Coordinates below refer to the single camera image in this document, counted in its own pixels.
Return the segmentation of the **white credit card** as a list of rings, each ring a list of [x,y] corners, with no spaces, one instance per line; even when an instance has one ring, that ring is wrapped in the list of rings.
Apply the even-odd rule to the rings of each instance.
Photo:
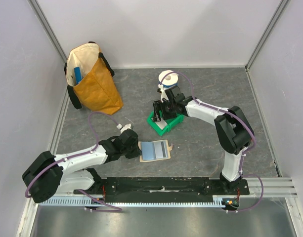
[[[155,159],[169,158],[168,142],[167,140],[154,142]]]

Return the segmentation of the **beige leather card holder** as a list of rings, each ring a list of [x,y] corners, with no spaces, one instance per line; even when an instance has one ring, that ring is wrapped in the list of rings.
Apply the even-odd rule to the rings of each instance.
[[[158,140],[153,142],[139,142],[141,150],[140,162],[153,162],[167,160],[171,158],[173,145],[169,145],[168,140]]]

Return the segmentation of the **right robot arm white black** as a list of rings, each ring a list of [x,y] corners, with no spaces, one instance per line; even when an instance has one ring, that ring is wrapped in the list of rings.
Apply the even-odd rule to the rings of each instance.
[[[183,117],[200,119],[213,125],[224,153],[219,188],[233,193],[242,180],[242,159],[254,138],[254,132],[242,110],[206,104],[194,96],[185,97],[177,85],[158,88],[161,98],[153,102],[153,112],[147,121],[160,135],[182,122]]]

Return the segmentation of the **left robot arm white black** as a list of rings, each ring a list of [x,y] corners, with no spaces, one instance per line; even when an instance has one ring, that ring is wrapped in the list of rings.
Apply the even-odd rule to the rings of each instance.
[[[25,196],[42,203],[56,193],[77,189],[96,194],[102,182],[89,171],[90,166],[116,161],[121,156],[131,159],[140,154],[138,134],[131,129],[78,152],[61,155],[42,152],[22,175],[27,186]]]

